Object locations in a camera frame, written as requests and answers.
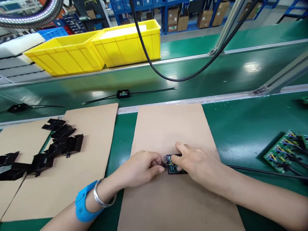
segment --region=white foam block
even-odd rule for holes
[[[147,25],[140,25],[139,26],[140,32],[146,31],[147,30]],[[137,33],[137,28],[136,26],[134,27],[128,27],[128,28],[122,28],[118,30],[112,30],[112,31],[107,31],[100,37],[100,39],[109,39],[109,38],[114,38],[118,36],[123,36],[123,35],[128,35],[128,34],[134,34]]]
[[[39,33],[28,34],[12,39],[0,44],[0,58],[19,55],[42,42],[45,42],[45,39]]]
[[[0,59],[0,69],[25,66],[31,63],[33,63],[33,61],[25,55],[20,55],[14,58],[4,58],[4,59]]]
[[[44,69],[38,66],[37,64],[30,64],[27,66],[0,69],[0,76],[11,77],[11,76],[16,76],[16,75],[40,72],[43,70]]]
[[[47,71],[43,71],[43,72],[30,73],[30,74],[10,77],[9,80],[12,81],[13,83],[19,83],[19,82],[29,82],[33,80],[45,79],[48,77],[51,77],[51,75]]]

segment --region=bracelet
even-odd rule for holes
[[[94,191],[93,191],[93,193],[94,193],[94,199],[95,199],[95,201],[96,201],[101,207],[103,207],[103,208],[108,208],[108,207],[112,206],[112,205],[115,203],[115,201],[116,201],[116,194],[113,196],[113,200],[112,200],[111,204],[106,204],[106,203],[104,203],[104,202],[99,198],[99,196],[98,196],[98,194],[97,194],[97,186],[98,186],[98,184],[101,183],[103,180],[105,180],[105,178],[100,179],[98,182],[96,182],[96,184],[95,184],[95,186],[94,186]]]

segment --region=right hand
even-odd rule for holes
[[[228,174],[231,173],[230,170],[233,172],[213,154],[201,148],[180,142],[176,142],[175,147],[182,153],[181,157],[171,156],[172,162],[178,166],[178,171],[184,169],[195,182],[212,192],[218,193]]]

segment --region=yellow plastic crate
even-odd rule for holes
[[[91,42],[99,32],[53,38],[24,54],[52,76],[101,70],[105,63]]]
[[[139,22],[150,59],[160,59],[160,25],[156,20]],[[103,29],[92,40],[107,67],[146,61],[134,23]]]

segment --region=blue plastic bin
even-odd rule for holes
[[[67,36],[68,33],[63,27],[53,28],[48,30],[39,30],[38,33],[43,36],[43,38],[48,41],[55,37]]]

